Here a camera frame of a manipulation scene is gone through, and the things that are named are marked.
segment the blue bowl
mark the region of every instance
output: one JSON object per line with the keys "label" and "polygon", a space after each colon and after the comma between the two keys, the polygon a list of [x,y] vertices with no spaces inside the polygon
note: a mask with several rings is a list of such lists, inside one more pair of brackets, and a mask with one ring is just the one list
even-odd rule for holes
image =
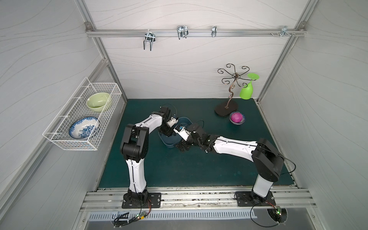
{"label": "blue bowl", "polygon": [[[191,124],[192,124],[192,122],[189,120],[189,118],[179,117],[178,123],[176,123],[174,126],[177,126],[177,125],[188,126],[188,125],[191,125]],[[182,140],[181,136],[179,134],[177,134],[176,132],[173,132],[173,134],[169,137],[165,136],[162,133],[159,133],[159,136],[160,136],[162,142],[169,149],[175,147],[175,145]]]}
{"label": "blue bowl", "polygon": [[[240,113],[240,114],[243,116],[243,119],[240,121],[240,123],[235,123],[235,122],[233,122],[233,121],[231,120],[231,115],[232,115],[233,113]],[[241,112],[234,111],[234,112],[230,113],[229,120],[230,120],[230,122],[231,122],[231,123],[233,123],[234,125],[241,125],[241,124],[243,124],[243,123],[245,122],[245,117],[244,117],[244,114],[242,114]]]}

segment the metal hook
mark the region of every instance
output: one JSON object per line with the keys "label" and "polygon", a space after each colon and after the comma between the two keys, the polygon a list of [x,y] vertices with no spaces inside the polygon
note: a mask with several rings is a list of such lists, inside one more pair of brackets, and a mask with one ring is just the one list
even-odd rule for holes
{"label": "metal hook", "polygon": [[185,25],[181,25],[181,26],[178,26],[176,30],[178,31],[179,40],[180,40],[180,37],[187,38],[187,35],[189,33],[188,27],[186,27]]}
{"label": "metal hook", "polygon": [[152,51],[152,45],[154,41],[156,41],[156,36],[153,33],[147,32],[144,35],[143,49],[146,49],[146,43],[149,42],[149,50]]}
{"label": "metal hook", "polygon": [[286,32],[287,31],[287,26],[284,26],[282,29],[281,29],[281,32],[280,33],[278,33],[278,35],[280,36],[280,37],[282,37],[282,36],[284,36],[284,35],[288,35],[288,36],[292,36],[291,34],[289,34],[288,32]]}
{"label": "metal hook", "polygon": [[211,36],[214,38],[214,37],[216,37],[216,30],[217,30],[217,26],[213,26],[212,27],[212,34],[211,34]]}

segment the metal vent grille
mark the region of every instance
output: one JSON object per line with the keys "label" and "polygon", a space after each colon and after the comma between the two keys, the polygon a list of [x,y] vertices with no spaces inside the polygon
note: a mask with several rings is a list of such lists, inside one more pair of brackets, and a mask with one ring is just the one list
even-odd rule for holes
{"label": "metal vent grille", "polygon": [[[91,212],[89,221],[110,221],[129,212],[129,219],[139,211]],[[143,220],[228,220],[257,218],[250,209],[153,210]]]}

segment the aluminum rail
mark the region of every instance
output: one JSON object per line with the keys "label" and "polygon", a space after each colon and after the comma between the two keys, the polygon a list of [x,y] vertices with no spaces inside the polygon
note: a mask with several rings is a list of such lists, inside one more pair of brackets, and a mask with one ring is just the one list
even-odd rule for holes
{"label": "aluminum rail", "polygon": [[[297,21],[295,27],[298,29],[304,28],[307,24],[307,21],[309,19],[309,17],[311,16],[315,6],[317,5],[317,2],[319,0],[309,0],[307,5],[305,6],[302,14],[300,15],[299,20]],[[270,87],[272,81],[274,80],[274,78],[276,77],[277,73],[279,72],[282,64],[284,63],[286,57],[288,56],[288,54],[290,53],[291,49],[293,48],[296,40],[298,39],[297,36],[294,37],[289,37],[289,40],[286,42],[284,49],[281,51],[281,54],[278,58],[278,60],[276,61],[275,66],[273,67],[266,83],[263,85],[263,88],[261,90],[261,92],[258,95],[257,98],[257,102],[261,103],[262,99],[265,97],[266,92],[268,90],[268,88]]]}
{"label": "aluminum rail", "polygon": [[[178,37],[176,29],[98,29],[86,31],[91,38],[140,38],[147,32],[153,33],[157,37]],[[279,37],[281,29],[217,29],[216,37]],[[298,29],[288,29],[286,31],[292,36],[304,36],[307,31]],[[212,37],[211,29],[188,29],[187,37]]]}
{"label": "aluminum rail", "polygon": [[[128,188],[113,188],[88,192],[81,211],[117,211]],[[160,210],[180,209],[228,209],[238,207],[234,199],[236,191],[251,191],[252,187],[152,187],[150,192],[162,193]],[[315,208],[316,204],[308,189],[295,186],[273,186],[276,204],[282,208]]]}

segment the metal stand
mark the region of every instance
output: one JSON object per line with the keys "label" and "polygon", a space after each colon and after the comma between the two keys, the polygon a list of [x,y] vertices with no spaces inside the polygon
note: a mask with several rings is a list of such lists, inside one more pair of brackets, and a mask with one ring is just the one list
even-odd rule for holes
{"label": "metal stand", "polygon": [[233,96],[234,96],[234,92],[232,91],[232,89],[234,89],[235,88],[235,82],[238,84],[238,86],[239,87],[241,87],[241,88],[246,88],[246,87],[248,87],[248,84],[247,83],[243,83],[242,84],[242,86],[241,85],[239,85],[239,83],[238,83],[238,79],[242,79],[242,80],[248,80],[248,81],[254,81],[254,80],[252,80],[252,79],[243,79],[243,78],[241,78],[240,76],[242,76],[243,74],[245,74],[245,73],[247,73],[250,69],[249,69],[249,67],[248,66],[242,66],[241,68],[243,69],[243,70],[246,70],[244,73],[242,73],[242,74],[238,74],[237,72],[236,72],[236,70],[235,70],[235,65],[234,64],[226,64],[226,67],[227,68],[231,68],[231,66],[233,66],[234,67],[234,74],[231,74],[231,73],[229,73],[229,72],[227,72],[226,71],[226,69],[223,69],[223,68],[221,68],[221,69],[218,69],[217,70],[217,72],[219,73],[219,74],[223,74],[224,73],[224,71],[225,72],[227,72],[228,74],[230,74],[231,75],[231,77],[230,78],[223,78],[221,81],[222,81],[222,83],[224,83],[225,85],[228,85],[228,84],[230,84],[230,81],[229,80],[225,80],[224,81],[224,79],[234,79],[234,81],[233,81],[233,83],[230,85],[230,87],[229,87],[229,92],[231,93],[231,95],[229,95],[229,100],[227,101],[227,103],[226,102],[224,102],[224,103],[221,103],[221,104],[219,104],[219,105],[217,105],[216,107],[215,107],[215,112],[219,115],[219,116],[222,116],[222,117],[225,117],[225,116],[227,116],[227,115],[229,115],[230,113],[232,113],[232,112],[234,112],[235,110],[237,110],[238,109],[238,104],[236,103],[236,102],[231,102],[231,99],[233,98]]}
{"label": "metal stand", "polygon": [[255,199],[251,193],[251,191],[235,192],[234,198],[236,199],[238,207],[253,207],[254,205],[271,206],[267,204],[266,201],[276,206],[276,202],[271,191],[268,192],[266,198],[264,198],[262,201]]}
{"label": "metal stand", "polygon": [[[125,193],[123,196],[123,204],[121,205],[121,208],[148,208],[148,202],[146,204],[141,204],[141,202],[137,199],[132,198],[128,195],[128,193]],[[148,193],[148,199],[151,201],[151,208],[159,208],[161,207],[161,193]]]}

